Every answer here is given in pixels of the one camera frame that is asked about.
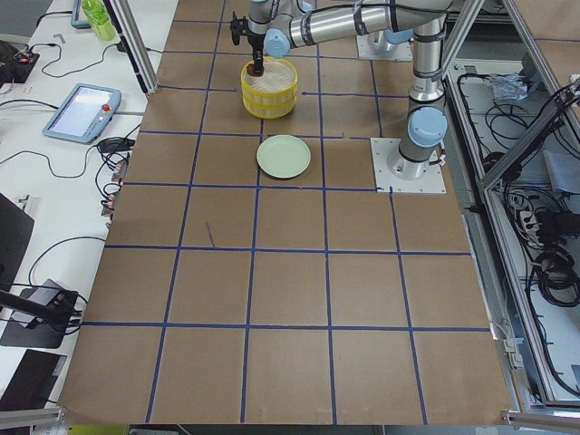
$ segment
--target yellow drum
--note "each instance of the yellow drum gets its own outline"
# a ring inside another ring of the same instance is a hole
[[[264,74],[254,77],[247,72],[247,63],[242,69],[242,98],[244,107],[252,115],[263,120],[282,118],[296,106],[298,73],[284,59],[266,57]]]

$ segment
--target bottle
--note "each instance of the bottle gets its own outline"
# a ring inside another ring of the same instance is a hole
[[[99,39],[110,41],[117,35],[102,0],[82,0],[82,10]]]

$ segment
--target white robot link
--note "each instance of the white robot link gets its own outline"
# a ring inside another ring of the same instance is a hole
[[[387,43],[392,38],[397,44],[401,33],[412,29],[414,80],[409,89],[408,129],[388,163],[398,178],[415,180],[425,173],[448,128],[440,109],[444,97],[441,57],[451,3],[356,0],[314,9],[304,0],[249,0],[248,17],[238,19],[234,13],[230,30],[235,45],[241,36],[247,37],[254,59],[248,72],[260,76],[264,51],[282,58],[294,48],[380,31],[386,31]]]

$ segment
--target round plate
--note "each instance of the round plate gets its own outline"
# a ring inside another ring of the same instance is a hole
[[[290,179],[302,174],[310,164],[310,149],[294,136],[280,134],[262,142],[257,149],[257,164],[277,179]]]

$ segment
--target tablet device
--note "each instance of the tablet device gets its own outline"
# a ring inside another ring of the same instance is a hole
[[[121,103],[121,91],[79,83],[56,111],[43,134],[91,143],[101,135]]]
[[[81,6],[82,0],[74,0],[72,5],[71,26],[75,29],[88,29],[91,27],[87,15],[84,14]]]

